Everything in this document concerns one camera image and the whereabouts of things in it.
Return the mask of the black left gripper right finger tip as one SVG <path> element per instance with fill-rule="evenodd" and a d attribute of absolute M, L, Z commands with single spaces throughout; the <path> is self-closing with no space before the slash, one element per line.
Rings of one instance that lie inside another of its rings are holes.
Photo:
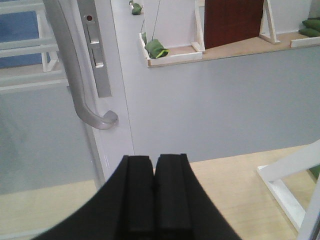
<path fill-rule="evenodd" d="M 161 154 L 154 181 L 156 239 L 240 239 L 201 186 L 186 154 Z"/>

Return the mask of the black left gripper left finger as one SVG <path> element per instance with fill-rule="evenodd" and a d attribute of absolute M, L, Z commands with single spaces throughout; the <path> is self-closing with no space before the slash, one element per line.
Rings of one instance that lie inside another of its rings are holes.
<path fill-rule="evenodd" d="M 125 155 L 88 202 L 36 239 L 154 239 L 153 180 L 153 166 L 148 156 Z"/>

